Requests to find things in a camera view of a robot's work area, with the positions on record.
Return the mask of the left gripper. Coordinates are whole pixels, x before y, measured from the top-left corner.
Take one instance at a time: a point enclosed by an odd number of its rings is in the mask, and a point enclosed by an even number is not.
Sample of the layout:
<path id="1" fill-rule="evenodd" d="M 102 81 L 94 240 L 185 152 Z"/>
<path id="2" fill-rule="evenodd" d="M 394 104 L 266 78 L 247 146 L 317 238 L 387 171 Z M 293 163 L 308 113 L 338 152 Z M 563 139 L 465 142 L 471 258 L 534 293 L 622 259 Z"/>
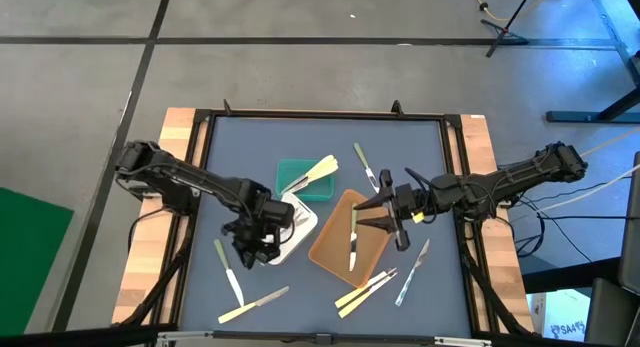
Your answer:
<path id="1" fill-rule="evenodd" d="M 281 244 L 281 232 L 293 222 L 294 207 L 287 202 L 259 197 L 253 207 L 241 203 L 235 212 L 237 218 L 223 225 L 222 234 L 231 235 L 243 246 L 241 262 L 246 269 L 251 269 L 255 260 L 266 266 L 274 259 L 274 248 Z"/>

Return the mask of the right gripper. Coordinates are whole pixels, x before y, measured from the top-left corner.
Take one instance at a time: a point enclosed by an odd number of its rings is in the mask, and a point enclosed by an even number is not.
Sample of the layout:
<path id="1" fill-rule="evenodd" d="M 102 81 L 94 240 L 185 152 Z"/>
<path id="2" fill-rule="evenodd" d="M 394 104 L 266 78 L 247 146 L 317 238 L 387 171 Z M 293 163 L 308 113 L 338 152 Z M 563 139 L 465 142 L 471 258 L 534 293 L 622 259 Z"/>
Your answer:
<path id="1" fill-rule="evenodd" d="M 384 230 L 393 235 L 398 251 L 405 251 L 410 247 L 407 231 L 402 223 L 412 220 L 412 215 L 423 212 L 425 219 L 423 224 L 432 224 L 438 215 L 436 205 L 431 199 L 431 192 L 424 188 L 413 189 L 410 184 L 403 184 L 393 190 L 393 179 L 388 169 L 382 169 L 379 174 L 379 192 L 355 206 L 355 209 L 372 209 L 376 207 L 389 207 L 393 216 L 383 216 L 368 219 L 359 219 L 360 225 Z"/>

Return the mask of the pale green-handled table knife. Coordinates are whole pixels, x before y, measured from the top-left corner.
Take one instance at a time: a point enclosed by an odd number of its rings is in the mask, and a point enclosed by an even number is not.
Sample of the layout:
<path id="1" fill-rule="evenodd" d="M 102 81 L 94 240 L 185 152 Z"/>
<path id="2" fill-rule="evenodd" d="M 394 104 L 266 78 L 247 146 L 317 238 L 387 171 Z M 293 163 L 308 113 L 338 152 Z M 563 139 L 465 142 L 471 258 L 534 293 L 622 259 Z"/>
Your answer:
<path id="1" fill-rule="evenodd" d="M 368 178 L 372 188 L 374 189 L 374 191 L 376 193 L 378 193 L 379 189 L 380 189 L 379 186 L 378 186 L 378 182 L 377 182 L 377 180 L 376 180 L 376 178 L 375 178 L 375 176 L 373 174 L 372 169 L 369 166 L 369 163 L 368 163 L 368 161 L 367 161 L 367 159 L 365 157 L 365 154 L 364 154 L 361 146 L 359 145 L 359 143 L 354 142 L 353 148 L 354 148 L 356 154 L 358 155 L 358 158 L 360 159 L 361 163 L 364 166 L 365 173 L 367 175 L 367 178 Z"/>
<path id="2" fill-rule="evenodd" d="M 357 219 L 358 211 L 355 209 L 356 204 L 352 204 L 351 223 L 350 223 L 350 253 L 349 253 L 349 272 L 355 268 L 357 259 Z"/>
<path id="3" fill-rule="evenodd" d="M 227 279 L 229 281 L 229 284 L 231 286 L 231 289 L 237 299 L 237 302 L 240 306 L 244 306 L 245 305 L 245 299 L 244 299 L 244 294 L 243 291 L 241 289 L 241 286 L 239 284 L 239 281 L 237 280 L 237 277 L 234 273 L 234 271 L 231 269 L 231 266 L 229 264 L 229 261 L 226 257 L 226 253 L 224 251 L 224 247 L 222 245 L 222 242 L 219 239 L 215 239 L 214 240 L 214 245 L 216 248 L 216 251 L 218 253 L 218 256 L 220 258 L 220 261 L 224 267 L 225 270 L 225 274 L 227 276 Z"/>

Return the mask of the white plastic bin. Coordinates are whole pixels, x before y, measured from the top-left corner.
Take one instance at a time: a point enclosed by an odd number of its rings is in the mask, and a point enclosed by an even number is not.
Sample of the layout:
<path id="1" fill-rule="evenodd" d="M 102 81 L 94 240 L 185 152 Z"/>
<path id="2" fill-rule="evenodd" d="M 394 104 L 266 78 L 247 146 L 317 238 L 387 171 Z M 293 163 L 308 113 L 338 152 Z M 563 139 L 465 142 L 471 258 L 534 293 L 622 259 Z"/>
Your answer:
<path id="1" fill-rule="evenodd" d="M 280 237 L 281 237 L 281 244 L 279 247 L 280 253 L 276 258 L 274 258 L 268 263 L 269 265 L 276 266 L 276 265 L 283 264 L 313 232 L 313 230 L 315 229 L 318 223 L 318 216 L 316 215 L 315 212 L 311 210 L 310 207 L 308 208 L 309 208 L 309 213 L 312 213 L 313 216 L 309 219 L 307 223 L 296 228 L 293 222 L 294 220 L 294 215 L 293 215 L 293 220 L 290 226 L 287 228 L 280 229 Z"/>

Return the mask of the orange translucent plastic tray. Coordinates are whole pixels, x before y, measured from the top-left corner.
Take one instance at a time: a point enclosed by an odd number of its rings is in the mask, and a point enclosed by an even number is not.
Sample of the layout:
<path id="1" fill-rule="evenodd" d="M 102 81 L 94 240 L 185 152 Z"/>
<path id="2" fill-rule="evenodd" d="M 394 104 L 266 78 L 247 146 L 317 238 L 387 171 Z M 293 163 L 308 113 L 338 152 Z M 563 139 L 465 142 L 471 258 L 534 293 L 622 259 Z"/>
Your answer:
<path id="1" fill-rule="evenodd" d="M 356 226 L 356 259 L 350 266 L 352 207 L 365 202 L 364 195 L 347 189 L 309 251 L 309 259 L 353 287 L 363 287 L 371 277 L 390 235 L 384 230 Z"/>

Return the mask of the green plastic bin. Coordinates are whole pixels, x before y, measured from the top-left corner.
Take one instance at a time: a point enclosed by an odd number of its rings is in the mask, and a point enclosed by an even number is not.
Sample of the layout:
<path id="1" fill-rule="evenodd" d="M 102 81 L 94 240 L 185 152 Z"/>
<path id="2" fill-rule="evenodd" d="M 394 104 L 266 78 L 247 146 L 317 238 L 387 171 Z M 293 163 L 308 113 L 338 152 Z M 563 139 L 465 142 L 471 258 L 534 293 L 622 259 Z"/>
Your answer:
<path id="1" fill-rule="evenodd" d="M 277 166 L 276 194 L 281 196 L 286 186 L 317 163 L 318 160 L 282 159 Z M 307 187 L 295 192 L 295 195 L 303 202 L 327 202 L 332 198 L 333 194 L 334 177 L 332 175 L 313 181 Z"/>

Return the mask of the light wooden side board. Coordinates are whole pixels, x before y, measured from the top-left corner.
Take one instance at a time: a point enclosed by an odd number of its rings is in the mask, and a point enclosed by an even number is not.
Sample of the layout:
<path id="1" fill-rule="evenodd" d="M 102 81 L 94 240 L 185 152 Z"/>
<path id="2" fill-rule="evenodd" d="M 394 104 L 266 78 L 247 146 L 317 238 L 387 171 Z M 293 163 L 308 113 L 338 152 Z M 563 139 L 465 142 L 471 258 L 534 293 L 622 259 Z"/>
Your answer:
<path id="1" fill-rule="evenodd" d="M 494 172 L 497 164 L 485 117 L 462 115 L 461 127 L 470 172 Z M 497 215 L 499 219 L 489 219 L 483 223 L 477 235 L 478 242 L 469 240 L 468 247 L 477 263 L 480 263 L 478 251 L 483 252 L 483 261 L 493 289 L 516 320 L 533 332 L 534 325 L 516 255 L 513 232 L 507 224 L 508 214 L 504 209 L 499 209 Z"/>
<path id="2" fill-rule="evenodd" d="M 197 116 L 194 108 L 167 110 L 157 142 L 175 157 L 199 166 L 207 138 L 208 119 Z M 137 215 L 142 218 L 132 235 L 112 321 L 129 317 L 149 294 L 161 273 L 168 267 L 184 240 L 189 219 L 159 209 L 158 197 L 141 202 Z"/>

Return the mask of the white printed box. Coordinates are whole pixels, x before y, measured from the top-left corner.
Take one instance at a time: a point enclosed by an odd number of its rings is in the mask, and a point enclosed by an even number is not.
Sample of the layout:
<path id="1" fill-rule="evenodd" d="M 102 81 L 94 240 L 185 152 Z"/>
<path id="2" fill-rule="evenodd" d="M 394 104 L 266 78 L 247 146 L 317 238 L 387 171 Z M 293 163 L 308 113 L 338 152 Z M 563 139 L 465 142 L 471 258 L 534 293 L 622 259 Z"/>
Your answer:
<path id="1" fill-rule="evenodd" d="M 574 290 L 527 295 L 534 331 L 545 338 L 583 342 L 591 299 Z"/>

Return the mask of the black tripod stand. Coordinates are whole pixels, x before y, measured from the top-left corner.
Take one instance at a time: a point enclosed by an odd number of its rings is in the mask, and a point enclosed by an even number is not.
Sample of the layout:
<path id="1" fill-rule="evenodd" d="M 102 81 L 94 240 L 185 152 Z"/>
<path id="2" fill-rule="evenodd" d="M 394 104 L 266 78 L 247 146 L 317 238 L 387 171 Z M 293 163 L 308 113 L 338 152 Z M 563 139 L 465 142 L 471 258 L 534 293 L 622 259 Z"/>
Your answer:
<path id="1" fill-rule="evenodd" d="M 495 40 L 493 41 L 493 43 L 491 44 L 491 46 L 489 47 L 488 51 L 486 52 L 485 56 L 487 58 L 491 58 L 494 54 L 494 52 L 496 51 L 496 49 L 503 45 L 503 46 L 525 46 L 529 44 L 529 40 L 523 36 L 520 36 L 518 34 L 515 34 L 513 32 L 510 31 L 510 27 L 513 24 L 513 22 L 515 21 L 515 19 L 519 16 L 521 10 L 523 9 L 525 3 L 528 0 L 522 0 L 522 2 L 520 3 L 520 5 L 518 6 L 518 8 L 516 9 L 516 11 L 512 14 L 512 16 L 507 20 L 506 24 L 504 26 L 498 25 L 497 23 L 493 23 L 490 22 L 486 19 L 481 19 L 480 22 L 488 27 L 492 27 L 497 36 L 495 38 Z"/>

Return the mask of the green floor mat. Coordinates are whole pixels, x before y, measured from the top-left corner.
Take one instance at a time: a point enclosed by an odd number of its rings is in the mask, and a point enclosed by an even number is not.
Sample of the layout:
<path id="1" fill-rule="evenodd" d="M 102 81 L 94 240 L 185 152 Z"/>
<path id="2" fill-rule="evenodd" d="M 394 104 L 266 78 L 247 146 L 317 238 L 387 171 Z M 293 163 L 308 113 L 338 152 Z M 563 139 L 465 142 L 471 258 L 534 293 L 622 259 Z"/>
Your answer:
<path id="1" fill-rule="evenodd" d="M 24 332 L 72 217 L 0 187 L 0 336 Z"/>

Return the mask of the dark grey office chair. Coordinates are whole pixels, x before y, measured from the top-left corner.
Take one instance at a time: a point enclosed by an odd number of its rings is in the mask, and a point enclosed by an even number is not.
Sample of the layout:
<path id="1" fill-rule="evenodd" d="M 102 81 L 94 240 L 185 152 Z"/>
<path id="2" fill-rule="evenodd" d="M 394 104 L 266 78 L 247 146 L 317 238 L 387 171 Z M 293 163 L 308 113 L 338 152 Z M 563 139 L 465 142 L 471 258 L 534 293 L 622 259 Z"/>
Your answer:
<path id="1" fill-rule="evenodd" d="M 595 263 L 585 341 L 640 347 L 640 152 L 635 154 L 621 253 Z"/>

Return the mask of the silver aluminium rail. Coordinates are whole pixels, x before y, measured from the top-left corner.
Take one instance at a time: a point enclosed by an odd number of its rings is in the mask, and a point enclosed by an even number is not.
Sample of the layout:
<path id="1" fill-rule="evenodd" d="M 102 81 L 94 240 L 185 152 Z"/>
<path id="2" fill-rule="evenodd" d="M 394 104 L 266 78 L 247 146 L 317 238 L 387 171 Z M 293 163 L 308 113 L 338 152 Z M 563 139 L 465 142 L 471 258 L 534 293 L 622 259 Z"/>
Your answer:
<path id="1" fill-rule="evenodd" d="M 494 347 L 487 339 L 442 336 L 388 336 L 332 333 L 257 333 L 230 331 L 172 331 L 159 332 L 157 342 L 178 342 L 196 339 L 266 340 L 283 343 L 307 342 L 329 346 L 338 343 L 398 343 L 419 346 L 444 345 L 448 347 Z"/>

